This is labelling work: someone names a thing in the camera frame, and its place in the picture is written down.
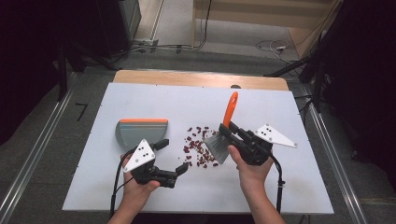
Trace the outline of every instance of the orange brush handle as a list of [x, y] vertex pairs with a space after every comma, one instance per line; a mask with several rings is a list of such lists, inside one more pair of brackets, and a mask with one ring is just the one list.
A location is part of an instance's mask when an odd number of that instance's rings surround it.
[[233, 117], [233, 111], [236, 108], [236, 102], [238, 101], [238, 92], [235, 91], [228, 102], [227, 109], [225, 111], [223, 124], [229, 128], [231, 118]]

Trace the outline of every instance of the hand broom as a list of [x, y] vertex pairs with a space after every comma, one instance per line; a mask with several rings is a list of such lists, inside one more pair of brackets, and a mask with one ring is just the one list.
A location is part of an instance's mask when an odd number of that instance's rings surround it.
[[[231, 118], [233, 117], [233, 111], [236, 108], [236, 102], [238, 100], [238, 92], [235, 91], [228, 102], [227, 109], [225, 111], [223, 125], [229, 128]], [[230, 145], [228, 139], [221, 133], [216, 133], [210, 138], [204, 140], [210, 153], [215, 157], [216, 161], [223, 164], [229, 155], [227, 146]]]

